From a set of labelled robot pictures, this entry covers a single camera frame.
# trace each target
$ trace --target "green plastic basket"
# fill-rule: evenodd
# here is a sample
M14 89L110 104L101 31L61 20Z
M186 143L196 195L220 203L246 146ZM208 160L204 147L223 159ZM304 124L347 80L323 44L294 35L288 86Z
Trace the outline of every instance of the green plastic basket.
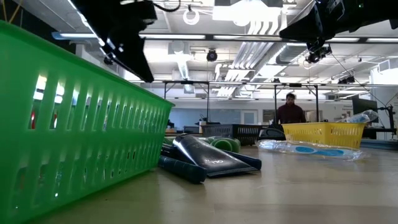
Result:
M168 101L5 22L0 76L0 223L156 166Z

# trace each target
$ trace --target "table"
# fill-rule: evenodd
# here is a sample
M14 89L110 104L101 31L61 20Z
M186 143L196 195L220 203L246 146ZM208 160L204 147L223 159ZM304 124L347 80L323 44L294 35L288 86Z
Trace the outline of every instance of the table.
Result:
M261 172L193 185L155 169L33 223L396 223L398 153L364 150L344 162L245 147Z

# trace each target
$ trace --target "yellow plastic basket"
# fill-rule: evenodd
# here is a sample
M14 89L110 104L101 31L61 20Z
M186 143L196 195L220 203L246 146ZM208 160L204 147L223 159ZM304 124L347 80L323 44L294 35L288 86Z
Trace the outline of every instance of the yellow plastic basket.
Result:
M365 124L302 123L283 124L286 140L305 141L358 149Z

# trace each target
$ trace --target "clear plastic bag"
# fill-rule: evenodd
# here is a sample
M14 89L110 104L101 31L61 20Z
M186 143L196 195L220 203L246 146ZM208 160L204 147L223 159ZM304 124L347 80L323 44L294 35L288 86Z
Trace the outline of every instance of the clear plastic bag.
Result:
M373 110L367 110L362 113L350 116L348 118L339 120L337 122L346 122L346 123L369 123L378 119L379 114L374 112Z
M256 145L260 150L305 154L309 156L342 159L345 161L355 161L369 156L363 151L350 147L327 146L301 141L262 140L258 141Z

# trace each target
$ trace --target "black crate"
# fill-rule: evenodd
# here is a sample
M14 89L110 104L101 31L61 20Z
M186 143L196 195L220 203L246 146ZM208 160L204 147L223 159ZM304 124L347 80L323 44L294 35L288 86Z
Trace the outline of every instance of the black crate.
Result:
M203 136L221 136L235 138L241 141L242 146L252 146L259 139L261 125L246 124L213 124L203 125Z

